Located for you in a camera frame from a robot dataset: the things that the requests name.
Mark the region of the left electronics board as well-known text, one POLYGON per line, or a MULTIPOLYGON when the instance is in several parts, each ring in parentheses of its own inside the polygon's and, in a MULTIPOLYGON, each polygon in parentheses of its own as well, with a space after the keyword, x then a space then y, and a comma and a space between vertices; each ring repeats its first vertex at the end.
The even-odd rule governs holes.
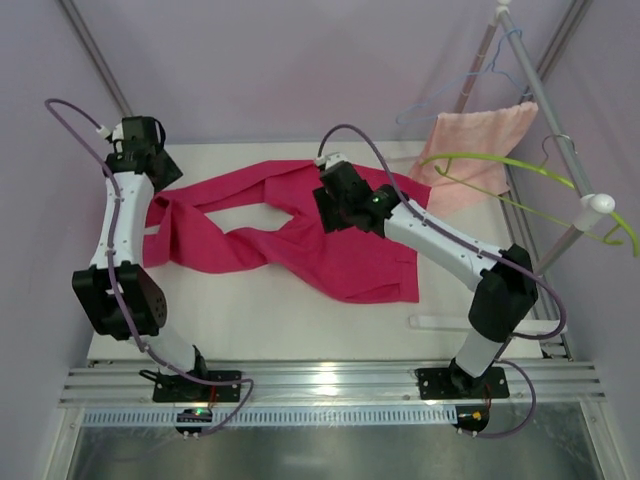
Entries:
POLYGON ((183 439, 199 438, 212 426, 213 414, 209 408, 187 408, 176 415, 175 430, 183 439))

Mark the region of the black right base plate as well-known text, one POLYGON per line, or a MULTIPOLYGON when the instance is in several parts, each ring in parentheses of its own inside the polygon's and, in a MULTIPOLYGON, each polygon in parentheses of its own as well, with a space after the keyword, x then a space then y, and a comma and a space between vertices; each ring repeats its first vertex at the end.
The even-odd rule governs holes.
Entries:
POLYGON ((481 377, 473 378, 462 370, 449 367, 418 368, 414 371, 422 400, 481 400, 510 397, 505 371, 490 367, 481 377))

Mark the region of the light pink towel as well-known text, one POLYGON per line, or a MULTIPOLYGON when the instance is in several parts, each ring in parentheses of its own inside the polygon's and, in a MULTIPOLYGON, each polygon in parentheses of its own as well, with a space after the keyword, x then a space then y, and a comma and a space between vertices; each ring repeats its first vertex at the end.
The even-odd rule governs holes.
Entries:
POLYGON ((536 103, 524 102, 494 111, 439 114, 409 172, 431 188, 427 210, 444 218, 508 192, 504 166, 478 156, 508 156, 537 113, 536 103))

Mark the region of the green plastic hanger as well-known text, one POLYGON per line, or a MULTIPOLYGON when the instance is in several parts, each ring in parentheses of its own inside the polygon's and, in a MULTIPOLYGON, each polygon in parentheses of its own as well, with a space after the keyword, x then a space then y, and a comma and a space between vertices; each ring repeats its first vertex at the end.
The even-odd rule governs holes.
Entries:
POLYGON ((509 191, 492 195, 522 212, 538 216, 560 227, 574 226, 587 237, 608 246, 631 247, 631 255, 639 256, 638 234, 611 205, 596 220, 579 220, 583 208, 589 205, 591 193, 580 193, 566 176, 526 161, 480 154, 480 159, 493 160, 504 166, 509 191))

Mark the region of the aluminium front rail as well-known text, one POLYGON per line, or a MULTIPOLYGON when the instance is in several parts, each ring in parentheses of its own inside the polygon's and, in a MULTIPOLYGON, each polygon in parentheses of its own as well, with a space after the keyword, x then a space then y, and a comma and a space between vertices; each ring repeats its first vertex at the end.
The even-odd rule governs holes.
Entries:
MULTIPOLYGON (((589 362, 520 359, 515 362, 533 383, 541 402, 604 401, 606 394, 589 362)), ((396 404, 420 401, 415 370, 441 367, 439 361, 244 361, 216 362, 255 382, 255 405, 396 404)), ((59 397, 64 407, 138 406, 152 402, 153 387, 139 375, 149 361, 100 361, 70 370, 59 397)))

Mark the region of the right electronics board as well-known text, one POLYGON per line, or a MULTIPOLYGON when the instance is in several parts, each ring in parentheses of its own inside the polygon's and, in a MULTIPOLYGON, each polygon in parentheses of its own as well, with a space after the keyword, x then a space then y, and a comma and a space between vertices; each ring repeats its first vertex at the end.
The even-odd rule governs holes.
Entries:
POLYGON ((477 436, 487 427, 489 419, 490 409, 484 405, 460 405, 456 407, 453 426, 460 434, 477 436))

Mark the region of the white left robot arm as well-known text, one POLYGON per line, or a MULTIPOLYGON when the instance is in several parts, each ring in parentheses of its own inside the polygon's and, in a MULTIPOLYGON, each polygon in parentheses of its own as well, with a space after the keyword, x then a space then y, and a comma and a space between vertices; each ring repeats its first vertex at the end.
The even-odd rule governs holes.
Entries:
POLYGON ((99 132, 113 148, 101 162, 104 218, 96 250, 88 267, 73 273, 72 289, 96 334, 132 344, 164 375, 202 384, 206 362, 169 326, 166 296, 143 266, 153 197, 182 175, 165 149, 164 127, 153 117, 134 116, 99 132))

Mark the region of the pink trousers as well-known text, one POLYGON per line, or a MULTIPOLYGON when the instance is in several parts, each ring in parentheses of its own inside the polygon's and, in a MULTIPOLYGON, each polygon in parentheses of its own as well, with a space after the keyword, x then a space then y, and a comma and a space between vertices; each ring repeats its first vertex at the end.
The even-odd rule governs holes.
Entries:
POLYGON ((208 274, 280 265, 323 294, 345 303, 416 303, 415 251, 375 234, 326 234, 313 197, 319 172, 310 160, 269 160, 157 194, 146 224, 147 267, 174 262, 208 274), (208 215, 265 204, 289 215, 274 231, 224 232, 208 215))

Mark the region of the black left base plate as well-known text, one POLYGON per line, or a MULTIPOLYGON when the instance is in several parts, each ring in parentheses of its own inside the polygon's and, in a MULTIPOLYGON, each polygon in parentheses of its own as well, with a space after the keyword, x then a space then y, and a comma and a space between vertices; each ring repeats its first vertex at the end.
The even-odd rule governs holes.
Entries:
POLYGON ((180 375, 165 375, 150 372, 149 380, 154 383, 152 401, 156 403, 237 403, 240 401, 242 379, 239 370, 209 370, 207 381, 216 386, 203 385, 187 380, 180 375))

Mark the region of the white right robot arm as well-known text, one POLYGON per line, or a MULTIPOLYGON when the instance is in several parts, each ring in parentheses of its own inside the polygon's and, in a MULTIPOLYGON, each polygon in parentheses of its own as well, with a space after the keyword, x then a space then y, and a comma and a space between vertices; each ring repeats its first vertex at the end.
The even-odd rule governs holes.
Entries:
POLYGON ((444 385, 456 397, 482 394, 488 370, 538 299, 528 252, 463 235, 395 183, 372 189, 342 155, 319 157, 315 166, 321 185, 313 195, 326 232, 355 227, 408 247, 472 292, 471 330, 447 368, 444 385))

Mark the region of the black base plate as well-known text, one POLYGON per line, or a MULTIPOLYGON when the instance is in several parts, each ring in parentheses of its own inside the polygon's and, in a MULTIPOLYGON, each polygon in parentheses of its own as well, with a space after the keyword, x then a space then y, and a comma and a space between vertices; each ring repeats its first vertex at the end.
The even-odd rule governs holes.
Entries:
POLYGON ((481 377, 473 378, 462 370, 449 367, 418 368, 414 371, 422 400, 481 400, 510 397, 505 371, 490 367, 481 377))
POLYGON ((165 375, 150 372, 149 380, 154 383, 152 401, 156 403, 237 403, 240 401, 242 379, 239 370, 209 370, 207 381, 216 386, 203 385, 187 380, 180 375, 165 375))

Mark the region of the electronics board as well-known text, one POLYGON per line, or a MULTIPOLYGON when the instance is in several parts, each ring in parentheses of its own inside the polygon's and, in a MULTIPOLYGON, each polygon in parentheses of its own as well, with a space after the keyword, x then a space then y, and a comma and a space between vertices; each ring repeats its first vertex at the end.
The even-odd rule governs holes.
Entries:
POLYGON ((176 415, 175 430, 183 439, 199 438, 212 426, 213 414, 209 408, 187 408, 176 415))
POLYGON ((456 407, 453 426, 460 434, 477 436, 487 427, 489 419, 490 409, 484 405, 460 405, 456 407))

